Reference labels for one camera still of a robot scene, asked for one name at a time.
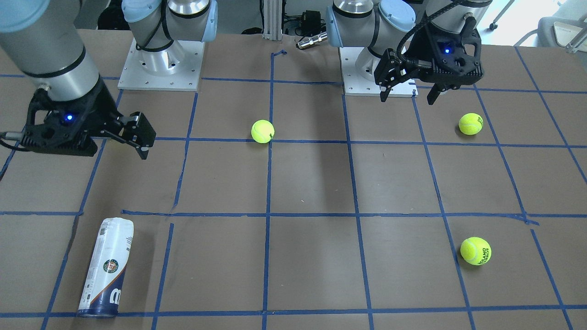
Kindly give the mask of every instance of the black cable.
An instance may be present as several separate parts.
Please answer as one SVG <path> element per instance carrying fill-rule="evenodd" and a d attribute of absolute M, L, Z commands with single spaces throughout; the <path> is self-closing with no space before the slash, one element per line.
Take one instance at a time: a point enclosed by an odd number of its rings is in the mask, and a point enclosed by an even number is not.
<path fill-rule="evenodd" d="M 26 148 L 19 148 L 19 147 L 11 146 L 10 144 L 2 141 L 2 138 L 1 137 L 0 137 L 0 146 L 6 147 L 6 148 L 11 149 L 11 150 L 15 150 L 15 151 L 30 151 L 30 150 L 28 150 Z"/>
<path fill-rule="evenodd" d="M 406 61 L 406 57 L 402 54 L 402 49 L 403 49 L 403 46 L 406 43 L 406 41 L 408 39 L 410 39 L 411 36 L 413 36 L 416 32 L 418 32 L 426 24 L 430 23 L 433 19 L 437 18 L 438 16 L 446 13 L 447 11 L 453 9 L 454 7 L 456 7 L 466 1 L 468 1 L 468 0 L 454 0 L 451 4 L 440 8 L 434 14 L 422 19 L 422 21 L 420 23 L 418 23 L 411 30 L 409 30 L 408 33 L 406 33 L 406 35 L 404 35 L 404 37 L 400 40 L 400 43 L 397 45 L 396 53 L 397 53 L 397 57 L 400 59 L 400 61 L 402 61 L 402 62 Z"/>
<path fill-rule="evenodd" d="M 259 12 L 261 13 L 261 28 L 265 30 L 265 15 L 263 15 L 263 0 L 259 0 Z"/>
<path fill-rule="evenodd" d="M 149 45 L 149 42 L 151 42 L 151 40 L 153 40 L 153 37 L 155 36 L 155 33 L 157 33 L 157 31 L 159 30 L 159 27 L 163 23 L 163 19 L 165 18 L 165 9 L 167 7 L 167 0 L 161 1 L 161 5 L 160 6 L 161 6 L 161 17 L 159 17 L 159 22 L 157 23 L 157 26 L 151 32 L 151 35 L 147 39 L 147 42 L 145 42 L 144 46 L 139 46 L 139 43 L 137 42 L 137 44 L 135 46 L 135 48 L 137 50 L 143 50 L 143 49 L 145 49 Z"/>

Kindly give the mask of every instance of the tennis ball can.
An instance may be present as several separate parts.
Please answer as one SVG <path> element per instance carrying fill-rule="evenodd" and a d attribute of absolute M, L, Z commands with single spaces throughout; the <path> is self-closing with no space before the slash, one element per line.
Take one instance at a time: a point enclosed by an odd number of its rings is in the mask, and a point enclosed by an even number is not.
<path fill-rule="evenodd" d="M 134 225 L 130 220 L 108 218 L 102 221 L 77 316 L 110 318 L 118 314 L 133 234 Z"/>

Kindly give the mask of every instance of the tennis ball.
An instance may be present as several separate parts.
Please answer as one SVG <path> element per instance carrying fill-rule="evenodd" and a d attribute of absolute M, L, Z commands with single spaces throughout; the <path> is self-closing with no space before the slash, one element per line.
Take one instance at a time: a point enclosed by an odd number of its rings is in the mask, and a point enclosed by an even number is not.
<path fill-rule="evenodd" d="M 467 113 L 458 121 L 458 129 L 463 134 L 475 135 L 483 128 L 483 118 L 476 113 Z"/>
<path fill-rule="evenodd" d="M 275 129 L 273 125 L 265 119 L 257 120 L 251 128 L 251 136 L 258 143 L 267 143 L 273 139 Z"/>
<path fill-rule="evenodd" d="M 471 265 L 483 265 L 491 258 L 491 247 L 480 237 L 470 237 L 461 244 L 461 255 Z"/>

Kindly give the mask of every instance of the printed logo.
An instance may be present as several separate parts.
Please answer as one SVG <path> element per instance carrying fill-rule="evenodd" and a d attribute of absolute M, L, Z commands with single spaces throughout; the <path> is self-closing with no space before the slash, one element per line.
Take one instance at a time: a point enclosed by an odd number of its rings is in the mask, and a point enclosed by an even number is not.
<path fill-rule="evenodd" d="M 118 261 L 114 260 L 114 259 L 110 259 L 110 260 L 106 260 L 106 262 L 104 262 L 104 271 L 112 274 L 113 272 L 118 270 Z"/>

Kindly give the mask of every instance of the metal mounting plate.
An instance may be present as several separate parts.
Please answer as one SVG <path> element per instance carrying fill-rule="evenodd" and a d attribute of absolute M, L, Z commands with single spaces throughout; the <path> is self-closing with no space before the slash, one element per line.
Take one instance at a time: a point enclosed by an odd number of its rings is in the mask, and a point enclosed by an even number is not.
<path fill-rule="evenodd" d="M 184 90 L 195 92 L 200 82 L 202 59 L 204 57 L 204 42 L 176 41 L 186 51 L 186 59 L 178 65 L 175 73 L 168 76 L 156 76 L 145 71 L 141 65 L 139 51 L 136 50 L 136 41 L 130 45 L 129 55 L 124 63 L 124 69 L 118 82 L 119 89 L 133 90 Z"/>

